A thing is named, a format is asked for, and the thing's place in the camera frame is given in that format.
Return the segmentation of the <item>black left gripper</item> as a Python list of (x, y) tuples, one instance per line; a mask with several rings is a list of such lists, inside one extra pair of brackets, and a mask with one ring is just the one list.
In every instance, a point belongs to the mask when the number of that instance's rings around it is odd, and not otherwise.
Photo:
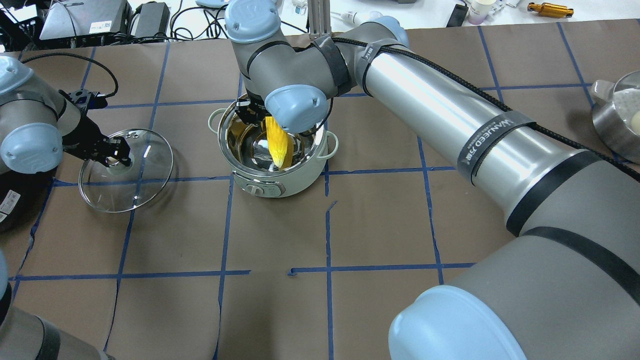
[(97, 91), (78, 89), (72, 92), (59, 90), (64, 98), (59, 110), (59, 131), (64, 152), (82, 160), (100, 161), (104, 167), (130, 167), (133, 158), (131, 148), (123, 136), (109, 138), (89, 118), (89, 110), (107, 106), (106, 96)]

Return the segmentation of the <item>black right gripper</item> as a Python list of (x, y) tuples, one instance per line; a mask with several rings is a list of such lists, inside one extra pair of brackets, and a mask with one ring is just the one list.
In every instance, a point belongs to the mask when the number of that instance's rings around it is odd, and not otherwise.
[(265, 118), (270, 115), (261, 96), (252, 92), (246, 92), (237, 98), (234, 113), (245, 125), (260, 128), (266, 128)]

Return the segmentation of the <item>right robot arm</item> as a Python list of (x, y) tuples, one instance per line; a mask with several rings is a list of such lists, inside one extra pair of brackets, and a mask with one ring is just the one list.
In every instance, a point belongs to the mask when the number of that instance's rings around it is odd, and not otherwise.
[(503, 210), (514, 239), (391, 322), (393, 360), (637, 360), (639, 174), (413, 53), (391, 16), (294, 50), (270, 0), (225, 12), (247, 95), (308, 132), (358, 85)]

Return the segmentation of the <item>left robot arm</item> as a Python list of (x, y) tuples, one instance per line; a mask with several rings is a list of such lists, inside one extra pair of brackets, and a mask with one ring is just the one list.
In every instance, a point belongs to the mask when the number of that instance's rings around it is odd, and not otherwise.
[[(1, 228), (18, 218), (30, 194), (55, 170), (64, 153), (105, 167), (130, 166), (123, 137), (104, 135), (77, 95), (54, 89), (24, 61), (1, 57)], [(1, 258), (1, 358), (3, 360), (110, 360), (98, 347), (14, 305), (5, 257)]]

